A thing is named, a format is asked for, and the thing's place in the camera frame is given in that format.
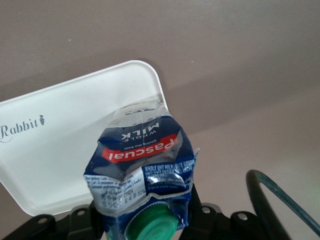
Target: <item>white lid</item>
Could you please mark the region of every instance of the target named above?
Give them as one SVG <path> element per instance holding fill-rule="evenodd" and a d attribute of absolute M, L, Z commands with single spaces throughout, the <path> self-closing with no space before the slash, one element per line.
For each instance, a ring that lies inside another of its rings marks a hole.
<path fill-rule="evenodd" d="M 83 173 L 108 115 L 157 99 L 156 71 L 132 60 L 0 102 L 0 181 L 32 216 L 89 204 Z"/>

